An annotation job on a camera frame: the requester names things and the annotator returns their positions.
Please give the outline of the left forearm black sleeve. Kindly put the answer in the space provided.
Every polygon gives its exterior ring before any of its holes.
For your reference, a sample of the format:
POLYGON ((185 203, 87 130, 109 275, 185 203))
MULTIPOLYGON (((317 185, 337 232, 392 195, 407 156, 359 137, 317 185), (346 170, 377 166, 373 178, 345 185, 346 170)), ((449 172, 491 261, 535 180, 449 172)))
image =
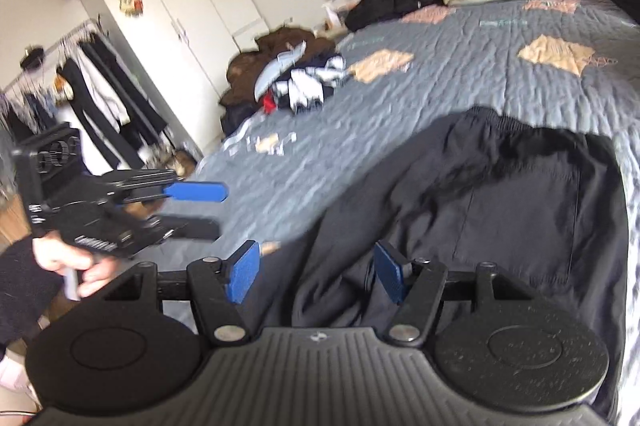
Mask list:
POLYGON ((1 354, 35 328, 62 285, 60 275, 38 265, 31 235, 14 242, 1 254, 1 354))

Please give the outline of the person's left hand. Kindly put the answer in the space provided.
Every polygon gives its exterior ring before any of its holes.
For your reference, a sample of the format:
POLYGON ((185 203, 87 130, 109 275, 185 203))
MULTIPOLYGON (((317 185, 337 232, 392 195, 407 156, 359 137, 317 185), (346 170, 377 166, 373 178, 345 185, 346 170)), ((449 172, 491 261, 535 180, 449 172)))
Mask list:
POLYGON ((44 270, 64 276, 68 270, 81 271, 77 294, 86 298, 103 289, 118 276, 118 258, 96 259, 88 251, 68 245, 56 232, 32 240, 35 261, 44 270))

